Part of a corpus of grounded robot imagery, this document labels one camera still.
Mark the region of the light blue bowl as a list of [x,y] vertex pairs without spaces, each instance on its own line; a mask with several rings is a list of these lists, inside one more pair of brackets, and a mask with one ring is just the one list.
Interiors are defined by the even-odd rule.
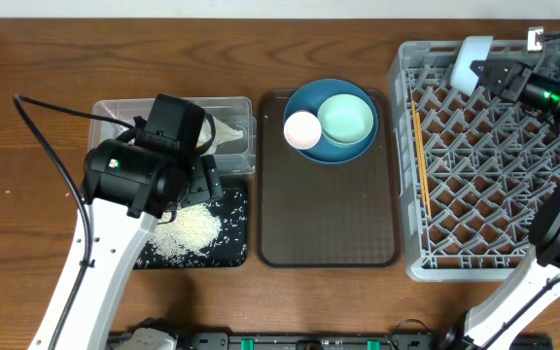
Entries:
[[450,85],[467,96],[471,96],[478,82],[478,77],[471,69],[475,60],[485,60],[493,42],[492,36],[469,36],[458,52],[450,76]]

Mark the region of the white rice pile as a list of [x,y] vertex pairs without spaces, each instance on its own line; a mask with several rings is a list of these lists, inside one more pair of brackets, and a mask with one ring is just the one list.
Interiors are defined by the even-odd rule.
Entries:
[[204,204],[176,211],[171,223],[157,225],[149,243],[155,252],[167,259],[199,255],[213,243],[222,230],[222,222]]

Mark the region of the white tissue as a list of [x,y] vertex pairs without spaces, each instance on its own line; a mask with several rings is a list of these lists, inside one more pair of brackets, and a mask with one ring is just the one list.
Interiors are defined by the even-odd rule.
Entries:
[[[237,130],[230,127],[228,124],[218,120],[216,117],[213,118],[215,125],[215,137],[210,147],[208,148],[206,155],[213,155],[216,153],[219,146],[230,141],[236,141],[243,137],[244,132],[242,130]],[[206,144],[212,136],[210,123],[207,119],[204,120],[202,128],[200,130],[197,142]]]

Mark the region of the wooden chopstick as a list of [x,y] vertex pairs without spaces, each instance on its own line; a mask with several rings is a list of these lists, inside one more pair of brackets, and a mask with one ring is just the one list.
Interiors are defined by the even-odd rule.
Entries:
[[411,113],[412,113],[412,120],[414,125],[416,157],[417,157],[418,172],[420,177],[422,201],[425,206],[427,216],[431,218],[432,211],[430,207],[430,194],[428,188],[427,169],[426,169],[424,145],[422,141],[422,128],[420,123],[420,116],[418,114],[416,103],[414,101],[411,101]]
[[414,112],[414,119],[415,119],[415,124],[417,127],[417,141],[418,141],[418,156],[420,157],[420,164],[419,164],[419,168],[421,171],[421,183],[423,186],[423,197],[424,197],[424,204],[427,210],[427,215],[429,217],[429,219],[432,219],[432,208],[431,208],[431,201],[430,201],[430,193],[429,193],[429,183],[428,183],[428,177],[427,177],[427,164],[426,164],[426,158],[425,158],[425,149],[424,149],[424,143],[423,143],[423,137],[422,137],[422,128],[421,128],[421,122],[420,122],[420,115],[418,114],[418,112]]

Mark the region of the pink cup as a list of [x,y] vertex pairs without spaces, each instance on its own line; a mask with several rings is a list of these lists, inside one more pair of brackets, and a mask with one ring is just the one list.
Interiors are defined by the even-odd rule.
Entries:
[[314,147],[322,135],[322,127],[318,118],[308,111],[292,113],[284,122],[284,138],[287,143],[298,150]]

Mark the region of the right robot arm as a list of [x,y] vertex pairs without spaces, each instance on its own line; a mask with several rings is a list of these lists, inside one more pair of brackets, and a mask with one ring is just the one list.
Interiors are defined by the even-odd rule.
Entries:
[[[560,133],[560,82],[506,59],[475,60],[479,82],[498,97],[554,118]],[[560,184],[536,213],[521,263],[484,302],[452,326],[442,349],[508,349],[515,338],[560,298]]]

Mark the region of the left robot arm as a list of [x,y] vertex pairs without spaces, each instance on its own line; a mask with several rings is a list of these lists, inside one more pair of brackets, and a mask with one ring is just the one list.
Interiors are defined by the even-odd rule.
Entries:
[[131,270],[170,205],[221,196],[213,156],[180,163],[117,140],[87,154],[73,242],[33,349],[101,349]]

